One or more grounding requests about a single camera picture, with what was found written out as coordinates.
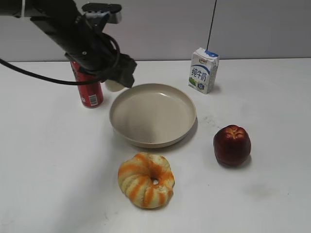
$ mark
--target donut hole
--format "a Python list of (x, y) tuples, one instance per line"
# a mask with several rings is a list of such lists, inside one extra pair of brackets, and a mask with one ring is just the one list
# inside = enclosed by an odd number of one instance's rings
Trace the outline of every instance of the donut hole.
[(151, 177), (151, 181), (154, 185), (157, 185), (159, 183), (159, 180), (157, 178)]

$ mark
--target plate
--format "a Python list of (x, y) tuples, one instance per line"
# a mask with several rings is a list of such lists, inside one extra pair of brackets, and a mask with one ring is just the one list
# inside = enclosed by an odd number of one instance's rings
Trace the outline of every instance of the plate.
[(157, 83), (122, 92), (110, 109), (114, 130), (130, 144), (143, 148), (161, 148), (180, 141), (195, 119), (195, 106), (184, 92)]

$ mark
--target red apple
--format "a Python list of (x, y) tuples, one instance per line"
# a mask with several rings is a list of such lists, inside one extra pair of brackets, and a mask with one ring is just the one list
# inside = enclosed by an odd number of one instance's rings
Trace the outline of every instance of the red apple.
[(214, 151), (219, 163), (238, 166), (249, 157), (251, 140), (245, 129), (228, 125), (214, 136)]

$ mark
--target white milk carton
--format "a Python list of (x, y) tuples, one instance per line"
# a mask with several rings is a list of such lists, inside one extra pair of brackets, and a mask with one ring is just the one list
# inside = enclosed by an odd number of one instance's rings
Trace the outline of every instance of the white milk carton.
[(189, 86), (207, 94), (215, 83), (219, 56), (204, 48), (199, 48), (192, 54)]

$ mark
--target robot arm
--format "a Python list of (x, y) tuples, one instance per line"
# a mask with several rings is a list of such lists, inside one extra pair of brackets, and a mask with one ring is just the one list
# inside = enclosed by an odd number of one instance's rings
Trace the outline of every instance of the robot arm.
[(84, 15), (73, 0), (0, 0), (0, 16), (30, 17), (85, 74), (131, 87), (136, 62), (121, 54), (117, 42), (102, 33), (107, 23), (119, 23), (121, 6), (89, 3), (82, 9)]

